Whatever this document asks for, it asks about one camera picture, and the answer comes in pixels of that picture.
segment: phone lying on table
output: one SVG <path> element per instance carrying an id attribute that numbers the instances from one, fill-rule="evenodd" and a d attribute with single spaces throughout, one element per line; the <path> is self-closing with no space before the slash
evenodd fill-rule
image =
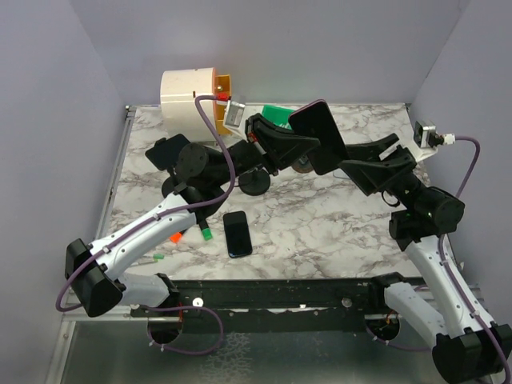
<path id="1" fill-rule="evenodd" d="M 301 136 L 320 140 L 320 148 L 306 154 L 316 174 L 326 174 L 338 168 L 349 154 L 336 121 L 325 100 L 317 100 L 296 110 L 288 117 L 291 129 Z"/>
<path id="2" fill-rule="evenodd" d="M 253 253 L 246 213 L 229 212 L 222 217 L 226 234 L 227 253 L 230 258 L 240 258 Z"/>

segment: white cylinder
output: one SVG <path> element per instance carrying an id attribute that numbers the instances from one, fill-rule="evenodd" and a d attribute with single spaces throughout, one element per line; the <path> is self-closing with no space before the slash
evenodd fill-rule
<path id="1" fill-rule="evenodd" d="M 191 142 L 214 140 L 194 104 L 196 96 L 214 94 L 214 87 L 215 68 L 167 70 L 163 73 L 160 104 L 164 126 L 171 137 L 184 134 Z M 205 100 L 201 106 L 215 126 L 214 102 Z"/>

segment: orange object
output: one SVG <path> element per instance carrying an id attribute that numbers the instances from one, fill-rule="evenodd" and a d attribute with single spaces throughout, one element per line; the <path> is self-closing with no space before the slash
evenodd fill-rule
<path id="1" fill-rule="evenodd" d="M 180 232 L 177 232 L 176 234 L 173 234 L 169 240 L 171 240 L 174 244 L 178 244 L 180 239 L 183 237 L 183 235 Z"/>

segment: marble tabletop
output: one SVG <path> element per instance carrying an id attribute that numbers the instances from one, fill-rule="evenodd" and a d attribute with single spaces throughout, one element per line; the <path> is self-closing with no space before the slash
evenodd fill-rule
<path id="1" fill-rule="evenodd" d="M 403 104 L 330 108 L 347 144 L 391 133 L 400 138 L 412 136 Z M 262 106 L 248 106 L 245 116 L 261 109 Z M 109 232 L 162 200 L 160 188 L 167 173 L 158 171 L 144 153 L 163 137 L 168 134 L 160 108 L 139 107 L 114 196 Z M 423 165 L 418 172 L 426 180 Z M 254 252 L 232 259 L 227 254 L 222 216 L 236 210 L 246 212 Z M 380 195 L 367 197 L 350 180 L 334 178 L 332 174 L 299 174 L 289 168 L 271 179 L 270 189 L 263 196 L 247 196 L 235 188 L 208 220 L 212 240 L 205 241 L 198 226 L 194 226 L 177 245 L 164 242 L 147 255 L 163 254 L 163 260 L 142 260 L 128 272 L 163 272 L 173 279 L 368 278 L 392 271 L 407 277 L 419 276 L 389 236 L 392 210 Z"/>

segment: wall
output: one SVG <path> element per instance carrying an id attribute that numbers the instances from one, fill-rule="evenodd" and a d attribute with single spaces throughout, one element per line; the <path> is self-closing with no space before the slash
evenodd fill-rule
<path id="1" fill-rule="evenodd" d="M 66 244 L 91 239 L 124 107 L 65 0 L 0 13 L 0 377 L 44 382 Z"/>
<path id="2" fill-rule="evenodd" d="M 249 101 L 412 102 L 467 0 L 70 0 L 126 104 L 216 66 Z"/>
<path id="3" fill-rule="evenodd" d="M 472 135 L 481 160 L 462 194 L 466 213 L 450 238 L 465 275 L 479 282 L 499 322 L 512 324 L 512 2 L 473 0 L 461 17 L 411 109 L 411 119 L 430 118 L 441 132 Z M 432 181 L 455 192 L 473 147 L 442 148 L 429 163 Z"/>

